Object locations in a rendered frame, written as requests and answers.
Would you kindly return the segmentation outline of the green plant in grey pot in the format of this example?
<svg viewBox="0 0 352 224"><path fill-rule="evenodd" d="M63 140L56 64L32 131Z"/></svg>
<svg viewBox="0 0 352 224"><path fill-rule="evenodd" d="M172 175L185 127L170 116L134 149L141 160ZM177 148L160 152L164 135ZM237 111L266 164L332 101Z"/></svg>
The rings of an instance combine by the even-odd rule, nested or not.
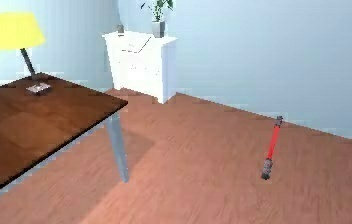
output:
<svg viewBox="0 0 352 224"><path fill-rule="evenodd" d="M140 9L144 9L145 7L152 12L152 33L154 37L163 38L166 28L164 9L173 10L173 0L148 0L140 5Z"/></svg>

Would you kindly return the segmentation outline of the white cabinet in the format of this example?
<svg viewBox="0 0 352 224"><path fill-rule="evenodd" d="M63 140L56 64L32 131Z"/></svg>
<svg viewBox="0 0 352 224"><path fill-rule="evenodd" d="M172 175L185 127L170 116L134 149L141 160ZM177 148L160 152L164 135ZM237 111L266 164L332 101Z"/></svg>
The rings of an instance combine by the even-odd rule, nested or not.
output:
<svg viewBox="0 0 352 224"><path fill-rule="evenodd" d="M125 31L103 35L113 86L155 97L164 104L177 92L177 38Z"/></svg>

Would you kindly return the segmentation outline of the red and grey stick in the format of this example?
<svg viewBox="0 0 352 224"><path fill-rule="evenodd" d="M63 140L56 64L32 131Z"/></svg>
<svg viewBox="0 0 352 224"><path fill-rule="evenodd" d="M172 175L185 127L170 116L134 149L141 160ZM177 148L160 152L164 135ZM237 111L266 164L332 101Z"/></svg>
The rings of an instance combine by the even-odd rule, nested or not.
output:
<svg viewBox="0 0 352 224"><path fill-rule="evenodd" d="M270 141L267 157L263 163L261 178L264 180L268 180L270 178L270 174L271 174L272 166L273 166L272 157L273 157L274 149L275 149L275 146L277 143L277 138L279 135L279 130L281 128L282 123L283 123L283 117L278 116L276 118L276 122L273 127L273 133L272 133L272 138Z"/></svg>

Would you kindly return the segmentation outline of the brown wooden table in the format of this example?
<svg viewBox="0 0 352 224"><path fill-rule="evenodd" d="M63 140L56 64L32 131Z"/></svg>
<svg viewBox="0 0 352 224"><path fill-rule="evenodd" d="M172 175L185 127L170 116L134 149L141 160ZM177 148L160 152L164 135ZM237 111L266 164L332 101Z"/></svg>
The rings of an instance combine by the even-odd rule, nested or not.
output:
<svg viewBox="0 0 352 224"><path fill-rule="evenodd" d="M39 77L50 85L43 94L27 90L29 77L0 86L0 195L101 127L128 182L119 116L128 102L51 75Z"/></svg>

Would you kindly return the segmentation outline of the yellow shade table lamp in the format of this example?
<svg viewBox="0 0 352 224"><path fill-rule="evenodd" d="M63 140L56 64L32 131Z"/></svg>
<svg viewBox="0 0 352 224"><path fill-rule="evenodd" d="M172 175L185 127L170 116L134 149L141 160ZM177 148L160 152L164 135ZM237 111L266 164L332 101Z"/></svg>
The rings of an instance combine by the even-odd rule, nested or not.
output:
<svg viewBox="0 0 352 224"><path fill-rule="evenodd" d="M39 46L44 42L45 37L33 13L0 13L0 50L19 50L34 81L38 78L27 48Z"/></svg>

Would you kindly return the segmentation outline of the small grey flat object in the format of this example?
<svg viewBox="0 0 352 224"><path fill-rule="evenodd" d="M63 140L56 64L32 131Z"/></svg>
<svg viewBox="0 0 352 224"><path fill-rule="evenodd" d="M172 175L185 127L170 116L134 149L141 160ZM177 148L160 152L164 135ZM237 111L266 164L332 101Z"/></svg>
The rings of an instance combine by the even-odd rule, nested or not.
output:
<svg viewBox="0 0 352 224"><path fill-rule="evenodd" d="M27 87L26 90L34 95L41 95L51 89L51 86L47 83L34 84L33 86Z"/></svg>

